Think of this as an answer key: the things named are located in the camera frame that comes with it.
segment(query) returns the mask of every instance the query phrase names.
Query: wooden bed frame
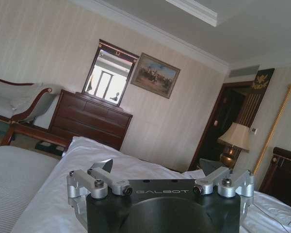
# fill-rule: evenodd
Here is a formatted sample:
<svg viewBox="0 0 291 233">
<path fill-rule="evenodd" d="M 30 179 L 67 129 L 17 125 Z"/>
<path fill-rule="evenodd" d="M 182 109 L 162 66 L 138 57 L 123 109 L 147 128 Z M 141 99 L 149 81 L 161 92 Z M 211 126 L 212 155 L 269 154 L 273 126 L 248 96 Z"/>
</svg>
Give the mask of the wooden bed frame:
<svg viewBox="0 0 291 233">
<path fill-rule="evenodd" d="M 291 206 L 291 151 L 275 147 L 260 192 Z"/>
<path fill-rule="evenodd" d="M 6 132 L 4 138 L 1 141 L 1 146 L 8 146 L 11 144 L 13 139 L 13 135 L 15 133 L 20 133 L 23 135 L 27 135 L 29 137 L 33 137 L 39 140 L 43 140 L 46 142 L 53 143 L 58 146 L 64 147 L 64 151 L 66 151 L 71 143 L 71 140 L 66 138 L 62 138 L 51 133 L 46 132 L 45 130 L 41 130 L 39 128 L 33 128 L 31 126 L 23 125 L 23 124 L 11 124 L 9 130 Z"/>
</svg>

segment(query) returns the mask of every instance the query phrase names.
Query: door frame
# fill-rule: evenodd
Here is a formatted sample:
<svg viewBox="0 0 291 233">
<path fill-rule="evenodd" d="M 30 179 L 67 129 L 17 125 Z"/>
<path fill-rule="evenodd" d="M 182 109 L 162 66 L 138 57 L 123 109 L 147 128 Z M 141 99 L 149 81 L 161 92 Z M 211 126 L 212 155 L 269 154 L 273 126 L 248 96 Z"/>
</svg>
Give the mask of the door frame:
<svg viewBox="0 0 291 233">
<path fill-rule="evenodd" d="M 234 88 L 234 87 L 239 87 L 239 88 L 241 88 L 241 87 L 251 87 L 253 81 L 254 81 L 254 80 L 252 80 L 252 81 L 245 81 L 245 82 L 224 83 L 224 84 L 222 84 L 222 87 L 221 87 L 221 90 L 220 90 L 219 95 L 218 95 L 218 97 L 217 97 L 217 100 L 216 100 L 216 102 L 215 102 L 215 104 L 214 104 L 214 107 L 213 107 L 213 109 L 212 109 L 212 112 L 211 112 L 211 114 L 210 114 L 210 117 L 209 117 L 209 119 L 208 119 L 208 122 L 207 122 L 207 124 L 206 124 L 206 126 L 205 126 L 204 132 L 203 132 L 203 134 L 202 134 L 202 136 L 201 136 L 201 138 L 200 138 L 200 140 L 199 140 L 198 146 L 197 146 L 197 148 L 196 148 L 196 151 L 195 151 L 195 153 L 194 153 L 193 159 L 192 159 L 191 164 L 190 164 L 190 166 L 189 166 L 189 171 L 196 170 L 196 165 L 197 165 L 197 160 L 198 160 L 198 153 L 199 153 L 199 151 L 200 151 L 200 148 L 201 148 L 202 144 L 203 144 L 204 141 L 205 141 L 206 133 L 207 133 L 207 131 L 208 131 L 208 129 L 209 129 L 211 123 L 212 123 L 213 120 L 214 120 L 214 114 L 215 114 L 215 112 L 217 111 L 217 109 L 218 109 L 218 107 L 219 107 L 219 103 L 220 103 L 220 101 L 221 101 L 221 99 L 222 99 L 222 95 L 223 95 L 224 91 L 225 91 L 227 88 Z"/>
</svg>

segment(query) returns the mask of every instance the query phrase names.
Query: screw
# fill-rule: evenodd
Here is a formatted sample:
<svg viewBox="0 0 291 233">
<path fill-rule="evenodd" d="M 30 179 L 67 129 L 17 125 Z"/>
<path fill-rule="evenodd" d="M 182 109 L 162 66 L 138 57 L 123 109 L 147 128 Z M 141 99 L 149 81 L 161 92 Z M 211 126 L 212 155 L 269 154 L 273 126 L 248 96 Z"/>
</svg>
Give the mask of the screw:
<svg viewBox="0 0 291 233">
<path fill-rule="evenodd" d="M 204 189 L 203 189 L 203 187 L 202 186 L 200 186 L 200 185 L 196 185 L 196 186 L 194 186 L 193 187 L 193 192 L 195 193 L 195 194 L 198 194 L 198 195 L 204 195 Z"/>
<path fill-rule="evenodd" d="M 222 185 L 226 187 L 231 187 L 232 186 L 232 180 L 231 179 L 223 179 L 222 180 Z"/>
<path fill-rule="evenodd" d="M 124 189 L 123 194 L 124 194 L 124 196 L 129 196 L 130 194 L 132 194 L 132 188 L 128 187 L 128 188 Z"/>
<path fill-rule="evenodd" d="M 101 187 L 103 187 L 103 184 L 104 184 L 104 182 L 103 182 L 103 180 L 101 180 L 101 179 L 97 179 L 97 180 L 95 180 L 95 182 L 94 182 L 94 185 L 95 185 L 96 188 L 101 188 Z"/>
</svg>

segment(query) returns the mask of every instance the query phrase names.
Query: painting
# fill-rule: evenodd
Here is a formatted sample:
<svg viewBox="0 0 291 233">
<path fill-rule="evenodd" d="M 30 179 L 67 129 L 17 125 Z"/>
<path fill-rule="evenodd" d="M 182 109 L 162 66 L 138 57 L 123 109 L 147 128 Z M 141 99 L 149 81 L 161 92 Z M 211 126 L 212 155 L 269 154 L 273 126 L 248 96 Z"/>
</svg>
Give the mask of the painting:
<svg viewBox="0 0 291 233">
<path fill-rule="evenodd" d="M 180 69 L 142 53 L 130 83 L 169 99 L 179 72 Z"/>
</svg>

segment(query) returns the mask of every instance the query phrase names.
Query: crown molding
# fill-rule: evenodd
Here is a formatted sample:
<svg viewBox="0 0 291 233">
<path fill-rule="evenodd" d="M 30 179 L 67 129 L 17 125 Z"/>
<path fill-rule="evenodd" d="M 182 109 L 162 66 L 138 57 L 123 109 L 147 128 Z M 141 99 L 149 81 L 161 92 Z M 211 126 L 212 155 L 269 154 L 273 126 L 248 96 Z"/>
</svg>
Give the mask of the crown molding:
<svg viewBox="0 0 291 233">
<path fill-rule="evenodd" d="M 194 0 L 165 0 L 181 10 L 195 16 L 213 27 L 218 25 L 218 14 Z"/>
<path fill-rule="evenodd" d="M 120 23 L 138 33 L 150 37 L 161 44 L 168 46 L 204 65 L 226 74 L 228 71 L 228 63 L 214 55 L 192 45 L 188 42 L 171 35 L 164 30 L 155 27 L 152 24 L 145 22 L 127 12 L 114 7 L 102 0 L 69 0 L 77 5 L 80 5 L 94 13 L 109 18 L 117 23 Z"/>
<path fill-rule="evenodd" d="M 260 64 L 259 69 L 279 68 L 291 66 L 291 48 L 270 52 L 265 55 L 252 57 L 247 60 L 231 63 L 230 69 L 238 69 Z"/>
</svg>

